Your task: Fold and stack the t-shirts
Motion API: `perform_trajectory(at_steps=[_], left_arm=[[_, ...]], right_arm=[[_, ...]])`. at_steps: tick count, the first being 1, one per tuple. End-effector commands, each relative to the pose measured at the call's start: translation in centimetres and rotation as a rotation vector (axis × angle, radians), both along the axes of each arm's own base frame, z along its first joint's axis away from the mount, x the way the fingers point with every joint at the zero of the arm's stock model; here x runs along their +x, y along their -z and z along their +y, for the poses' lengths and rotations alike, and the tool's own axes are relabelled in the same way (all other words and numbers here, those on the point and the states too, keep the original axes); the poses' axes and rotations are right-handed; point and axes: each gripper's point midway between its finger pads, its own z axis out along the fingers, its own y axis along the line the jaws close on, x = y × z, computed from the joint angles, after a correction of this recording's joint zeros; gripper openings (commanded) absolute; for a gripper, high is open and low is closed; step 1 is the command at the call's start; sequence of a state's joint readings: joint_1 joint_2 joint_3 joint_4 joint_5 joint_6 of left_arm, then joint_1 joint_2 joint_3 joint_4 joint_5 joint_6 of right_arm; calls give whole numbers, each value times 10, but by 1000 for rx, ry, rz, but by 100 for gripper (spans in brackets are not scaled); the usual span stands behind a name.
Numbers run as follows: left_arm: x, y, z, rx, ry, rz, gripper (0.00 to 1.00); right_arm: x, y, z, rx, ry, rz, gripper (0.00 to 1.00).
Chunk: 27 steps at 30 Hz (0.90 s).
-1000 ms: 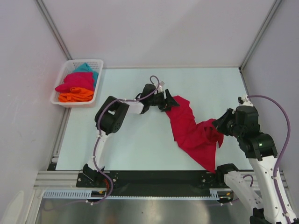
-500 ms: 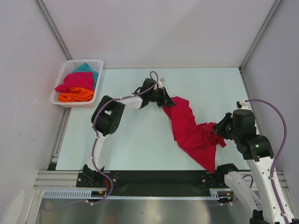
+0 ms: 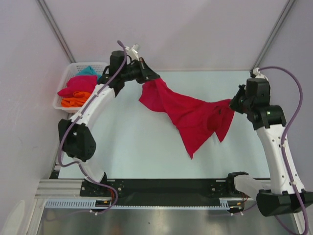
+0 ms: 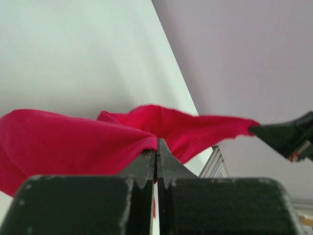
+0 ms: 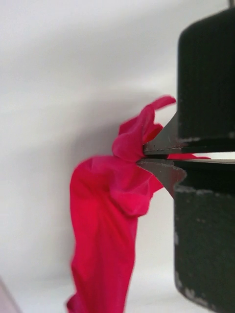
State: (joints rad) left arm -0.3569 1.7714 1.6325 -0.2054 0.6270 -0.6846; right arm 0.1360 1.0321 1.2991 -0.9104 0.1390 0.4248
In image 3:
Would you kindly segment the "crimson red t shirt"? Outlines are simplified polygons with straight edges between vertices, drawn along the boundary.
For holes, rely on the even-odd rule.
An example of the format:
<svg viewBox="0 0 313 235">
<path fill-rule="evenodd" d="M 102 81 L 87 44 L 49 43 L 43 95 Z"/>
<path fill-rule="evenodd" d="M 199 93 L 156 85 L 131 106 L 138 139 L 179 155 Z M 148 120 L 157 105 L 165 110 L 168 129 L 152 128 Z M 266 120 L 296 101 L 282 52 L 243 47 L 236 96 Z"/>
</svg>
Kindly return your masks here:
<svg viewBox="0 0 313 235">
<path fill-rule="evenodd" d="M 145 83 L 139 101 L 151 111 L 168 115 L 191 159 L 213 134 L 222 142 L 234 117 L 229 99 L 206 102 L 182 95 L 168 88 L 162 79 Z"/>
</svg>

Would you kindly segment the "white plastic laundry basket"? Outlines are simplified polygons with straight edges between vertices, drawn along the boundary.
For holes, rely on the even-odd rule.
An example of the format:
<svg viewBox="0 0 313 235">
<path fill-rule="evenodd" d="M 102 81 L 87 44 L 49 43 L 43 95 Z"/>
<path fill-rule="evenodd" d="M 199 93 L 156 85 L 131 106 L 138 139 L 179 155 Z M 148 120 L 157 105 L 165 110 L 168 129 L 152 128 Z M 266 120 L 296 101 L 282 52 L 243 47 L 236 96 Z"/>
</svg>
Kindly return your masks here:
<svg viewBox="0 0 313 235">
<path fill-rule="evenodd" d="M 106 66 L 103 62 L 70 64 L 59 83 L 53 107 L 67 113 L 76 113 L 91 96 Z"/>
</svg>

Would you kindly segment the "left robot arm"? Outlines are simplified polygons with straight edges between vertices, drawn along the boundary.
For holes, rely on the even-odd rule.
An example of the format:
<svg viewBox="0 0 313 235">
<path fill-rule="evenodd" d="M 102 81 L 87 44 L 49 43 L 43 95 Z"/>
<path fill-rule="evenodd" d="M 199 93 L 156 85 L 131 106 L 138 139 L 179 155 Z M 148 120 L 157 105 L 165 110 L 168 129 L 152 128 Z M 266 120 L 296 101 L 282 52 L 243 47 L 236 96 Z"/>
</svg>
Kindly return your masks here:
<svg viewBox="0 0 313 235">
<path fill-rule="evenodd" d="M 136 46 L 113 51 L 109 65 L 105 67 L 85 104 L 70 119 L 59 121 L 58 162 L 61 167 L 77 164 L 85 178 L 92 182 L 91 190 L 96 195 L 104 195 L 108 183 L 103 181 L 105 172 L 94 156 L 96 142 L 91 133 L 92 127 L 126 82 L 135 80 L 143 84 L 159 78 L 145 60 L 138 56 Z"/>
</svg>

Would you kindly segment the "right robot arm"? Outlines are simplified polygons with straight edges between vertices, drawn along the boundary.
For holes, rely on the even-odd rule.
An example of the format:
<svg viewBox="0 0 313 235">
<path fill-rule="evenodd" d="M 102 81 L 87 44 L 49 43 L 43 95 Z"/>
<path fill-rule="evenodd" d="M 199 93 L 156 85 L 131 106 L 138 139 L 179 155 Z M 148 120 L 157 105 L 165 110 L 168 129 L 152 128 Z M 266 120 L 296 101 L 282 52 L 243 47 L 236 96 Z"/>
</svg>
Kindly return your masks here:
<svg viewBox="0 0 313 235">
<path fill-rule="evenodd" d="M 297 213 L 301 206 L 297 194 L 308 205 L 309 196 L 296 175 L 287 138 L 283 136 L 286 119 L 283 109 L 270 104 L 270 84 L 264 78 L 249 78 L 230 102 L 230 108 L 246 114 L 260 139 L 266 156 L 270 184 L 246 172 L 230 173 L 225 190 L 230 196 L 241 192 L 254 199 L 263 216 Z"/>
</svg>

